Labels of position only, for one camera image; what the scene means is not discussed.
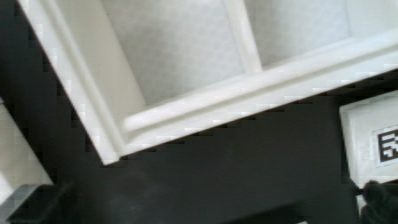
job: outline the white frame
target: white frame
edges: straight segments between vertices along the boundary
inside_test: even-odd
[[[394,28],[328,46],[326,54],[308,54],[262,70],[244,3],[225,0],[244,74],[143,109],[101,1],[19,0],[19,3],[104,164],[398,68]]]

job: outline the black surface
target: black surface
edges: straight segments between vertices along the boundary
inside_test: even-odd
[[[6,221],[10,224],[81,223],[72,184],[42,185],[28,196]]]
[[[221,224],[276,210],[280,224],[294,215],[355,224],[337,110],[395,87],[390,72],[104,167],[19,9],[0,1],[0,95],[51,179],[74,182],[81,223]]]

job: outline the sticker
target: sticker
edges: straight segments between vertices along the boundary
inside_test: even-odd
[[[372,133],[376,166],[398,163],[398,126],[383,128]]]

